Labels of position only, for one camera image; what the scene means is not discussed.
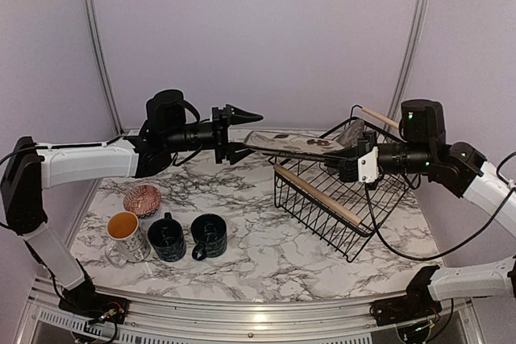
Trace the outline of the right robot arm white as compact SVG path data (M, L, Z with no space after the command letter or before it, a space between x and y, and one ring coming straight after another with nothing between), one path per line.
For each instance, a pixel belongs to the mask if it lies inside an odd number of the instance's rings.
M446 142L443 107L426 99L404 101L400 122L395 122L366 107L362 111L398 131L395 139L379 129L345 130L339 139L295 137L271 131L252 131L242 143L231 143L228 159L235 164L253 152L271 157L311 160L332 168L346 184L361 183L370 192L385 176L398 176L407 188L410 180L426 177L443 186L459 199L483 211L485 223L465 240L434 256L418 258L398 251L383 242L393 254L425 263L396 302L405 317L416 318L422 311L443 300L460 297L488 298L515 295L515 260L502 259L466 267L440 267L431 261L450 255L466 246L496 222L507 233L515 233L515 185L500 173L500 168L469 143Z

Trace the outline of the dark blue mug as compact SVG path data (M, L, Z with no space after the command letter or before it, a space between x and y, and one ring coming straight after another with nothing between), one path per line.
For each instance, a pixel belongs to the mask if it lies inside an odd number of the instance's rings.
M148 241L158 258L165 262L176 262L186 253L186 244L181 224L166 212L148 229Z

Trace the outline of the dark green mug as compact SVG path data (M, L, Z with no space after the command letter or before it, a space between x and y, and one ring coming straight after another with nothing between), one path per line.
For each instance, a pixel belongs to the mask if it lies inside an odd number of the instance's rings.
M191 256L196 261L217 258L227 249L227 224L214 213L205 213L194 219L190 232L195 246Z

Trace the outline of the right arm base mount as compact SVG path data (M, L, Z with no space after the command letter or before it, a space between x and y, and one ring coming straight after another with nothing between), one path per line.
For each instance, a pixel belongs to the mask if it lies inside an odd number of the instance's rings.
M406 287L406 294L375 300L369 314L378 326L397 324L418 318L437 315L442 311L439 301L432 298L429 285L438 265L421 268Z

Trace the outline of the red white patterned bowl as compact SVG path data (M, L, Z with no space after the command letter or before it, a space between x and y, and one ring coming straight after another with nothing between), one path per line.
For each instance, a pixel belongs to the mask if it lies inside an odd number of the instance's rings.
M149 218L160 208L161 193L149 184L130 189L123 198L123 207L138 218Z

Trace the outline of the black round plate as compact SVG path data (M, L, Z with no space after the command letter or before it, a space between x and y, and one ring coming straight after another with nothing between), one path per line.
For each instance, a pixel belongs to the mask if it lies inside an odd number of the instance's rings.
M355 147L358 144L358 140L363 136L364 127L362 119L353 120L335 141L343 148Z

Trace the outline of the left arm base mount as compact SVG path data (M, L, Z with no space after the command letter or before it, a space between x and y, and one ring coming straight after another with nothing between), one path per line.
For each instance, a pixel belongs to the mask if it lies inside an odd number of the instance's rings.
M64 288L58 304L61 310L96 321L99 321L101 315L114 310L112 318L117 324L124 323L128 306L126 298L98 292L88 275L72 290Z

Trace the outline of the white patterned mug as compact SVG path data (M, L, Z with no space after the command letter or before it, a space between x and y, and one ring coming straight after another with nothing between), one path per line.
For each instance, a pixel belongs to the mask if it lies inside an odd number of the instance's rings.
M105 247L108 262L116 268L144 261L151 253L138 217L132 212L114 215L106 225L110 241Z

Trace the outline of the square patterned plate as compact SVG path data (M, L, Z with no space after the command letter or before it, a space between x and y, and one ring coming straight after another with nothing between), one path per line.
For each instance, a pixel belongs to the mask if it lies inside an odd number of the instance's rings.
M358 148L343 148L335 139L275 131L251 131L243 144L263 155L329 161L352 156Z

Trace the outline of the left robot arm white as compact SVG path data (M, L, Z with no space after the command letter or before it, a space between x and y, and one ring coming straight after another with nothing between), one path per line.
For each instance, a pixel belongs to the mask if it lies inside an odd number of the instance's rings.
M177 89L157 93L146 103L146 120L137 135L97 143L37 143L18 139L2 159L6 169L1 196L6 226L21 237L29 251L70 293L72 305L86 316L102 308L102 298L69 249L48 224L45 189L107 177L144 178L164 171L181 152L192 159L212 150L216 163L234 164L248 155L243 145L229 140L230 126L259 122L262 115L232 105L213 108L203 120Z

